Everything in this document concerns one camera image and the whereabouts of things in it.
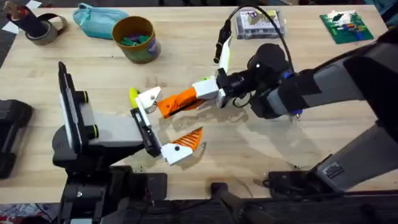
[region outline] tape roll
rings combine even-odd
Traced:
[[[55,26],[49,21],[55,17],[59,17],[62,21],[62,28],[59,30],[57,30],[57,28],[55,28]],[[25,32],[26,38],[31,40],[35,45],[46,45],[53,42],[59,35],[63,33],[63,31],[66,30],[68,26],[68,22],[64,17],[58,16],[54,13],[45,13],[37,18],[40,19],[41,23],[47,28],[47,32],[39,37],[31,37]]]

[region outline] teal zipper pouch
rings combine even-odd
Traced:
[[[88,37],[112,40],[113,26],[121,19],[129,17],[125,12],[89,6],[80,3],[73,12],[73,20]]]

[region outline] wooden table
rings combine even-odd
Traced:
[[[0,203],[58,202],[65,184],[65,171],[52,164],[51,141],[63,124],[58,102],[57,62],[65,62],[75,86],[87,90],[96,111],[129,116],[127,91],[162,87],[162,96],[178,93],[202,77],[214,74],[212,62],[218,31],[233,7],[123,8],[130,15],[153,22],[162,45],[160,57],[146,65],[131,63],[111,40],[87,37],[72,20],[74,9],[38,9],[65,16],[70,27],[54,43],[39,47],[23,33],[0,70],[0,96],[18,99],[35,108],[19,145],[19,155],[10,179],[0,181]],[[286,42],[296,70],[312,68],[329,58],[371,41],[336,45],[319,19],[332,10],[355,9],[378,37],[387,29],[373,6],[285,6]],[[280,40],[236,40],[231,44],[230,73],[245,69],[246,63],[264,42]],[[229,183],[241,197],[268,197],[258,186],[272,170],[291,170],[293,165],[309,169],[336,152],[369,128],[375,116],[365,102],[346,102],[306,110],[299,122],[286,116],[274,120],[257,118],[249,107],[239,110],[208,108],[179,113],[163,120],[150,115],[163,140],[204,126],[202,145],[194,156],[170,167],[145,151],[118,164],[137,172],[166,172],[168,198],[208,197],[209,183]],[[364,182],[354,190],[396,189],[398,172]]]

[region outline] orange plastic piece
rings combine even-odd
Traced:
[[[194,151],[199,145],[201,139],[201,130],[202,127],[180,137],[179,139],[173,141],[172,143],[179,144],[181,146],[190,147],[192,151]]]
[[[168,118],[173,111],[180,109],[183,106],[192,105],[184,108],[183,110],[192,110],[201,105],[204,101],[197,100],[197,93],[194,87],[191,87],[179,95],[172,95],[160,102],[157,102],[157,107],[162,113],[163,118]]]

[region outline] green circuit board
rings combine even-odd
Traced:
[[[336,44],[374,38],[362,18],[354,10],[331,12],[320,15],[320,18]]]

